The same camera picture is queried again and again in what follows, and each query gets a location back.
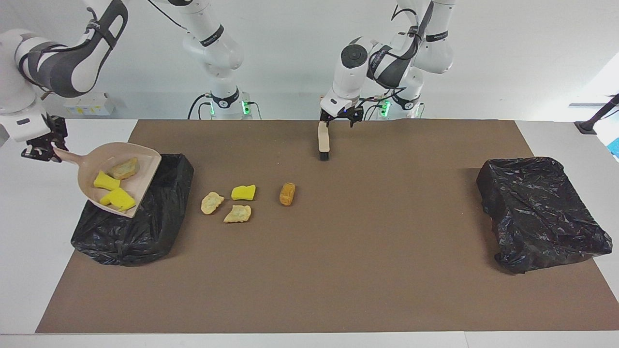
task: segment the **robotic arm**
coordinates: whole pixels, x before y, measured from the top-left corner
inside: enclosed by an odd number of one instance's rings
[[[67,47],[27,30],[0,35],[0,123],[16,141],[28,141],[22,154],[59,160],[51,147],[64,148],[66,130],[60,118],[49,117],[32,85],[63,97],[90,91],[127,22],[120,0],[85,0],[93,19],[77,45]]]
[[[54,160],[52,143],[65,149],[64,119],[47,115],[33,85],[62,97],[89,92],[127,24],[129,0],[84,0],[93,15],[75,46],[68,47],[27,30],[0,34],[0,124],[16,141],[27,141],[22,156]],[[213,16],[208,0],[156,0],[175,6],[188,35],[184,47],[211,78],[209,94],[218,114],[240,114],[244,107],[233,71],[243,62],[239,45]]]
[[[206,71],[213,89],[210,97],[215,115],[243,114],[242,92],[236,85],[234,71],[243,63],[243,50],[214,16],[209,0],[156,0],[178,9],[188,35],[185,50]]]
[[[456,0],[397,3],[401,10],[393,17],[405,13],[411,21],[409,31],[396,35],[389,45],[361,37],[344,48],[335,67],[333,86],[321,101],[321,121],[348,118],[351,126],[361,121],[361,105],[380,100],[360,99],[365,77],[381,87],[397,90],[389,97],[402,110],[411,110],[423,87],[422,70],[442,74],[451,67],[453,53],[446,39]]]

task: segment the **yellow sponge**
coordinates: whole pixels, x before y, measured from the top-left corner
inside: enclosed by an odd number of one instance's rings
[[[96,188],[105,188],[108,191],[112,191],[120,187],[120,180],[114,179],[100,170],[93,185],[95,185]]]
[[[136,200],[121,188],[117,188],[106,194],[103,198],[101,198],[101,200],[99,200],[99,203],[104,206],[111,204],[119,211],[126,211],[136,206]]]
[[[232,199],[238,201],[240,199],[244,201],[253,201],[256,194],[256,185],[251,186],[237,186],[232,190]]]

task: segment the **white table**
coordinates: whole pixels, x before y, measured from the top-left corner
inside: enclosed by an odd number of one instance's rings
[[[136,120],[67,120],[67,146],[86,154],[127,141]],[[535,155],[564,166],[596,221],[619,240],[619,163],[594,136],[571,123],[517,122]],[[619,347],[619,331],[348,334],[36,335],[43,312],[73,252],[85,198],[77,169],[20,157],[23,144],[0,147],[0,347]],[[619,294],[617,252],[595,259]]]

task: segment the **beige dustpan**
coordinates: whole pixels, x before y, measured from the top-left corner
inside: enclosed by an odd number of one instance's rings
[[[93,204],[105,211],[126,217],[133,217],[136,214],[137,208],[140,206],[140,202],[142,202],[142,198],[144,198],[144,194],[157,171],[159,162],[161,162],[161,155],[157,151],[128,142],[111,142],[101,145],[84,156],[61,149],[54,149],[54,151],[61,160],[77,164],[79,168],[77,171],[77,183]],[[120,187],[136,200],[136,206],[127,211],[120,212],[113,209],[112,206],[100,204],[99,200],[108,194],[109,191],[93,186],[99,171],[107,172],[115,165],[121,164],[133,157],[137,157],[140,166],[139,171],[134,176],[122,180]]]

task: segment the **food scrap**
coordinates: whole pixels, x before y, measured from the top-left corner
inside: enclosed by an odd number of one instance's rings
[[[284,206],[290,206],[292,204],[292,200],[295,197],[295,191],[297,190],[297,186],[293,183],[286,183],[284,187],[282,187],[282,191],[279,193],[279,202]]]
[[[140,170],[140,165],[137,162],[137,157],[133,157],[127,162],[123,162],[110,170],[110,175],[114,179],[127,179],[135,175]]]
[[[232,206],[232,211],[223,220],[226,224],[232,222],[246,222],[251,216],[250,206]]]
[[[204,214],[211,215],[217,207],[219,207],[223,200],[224,198],[217,192],[211,192],[204,197],[200,208]]]

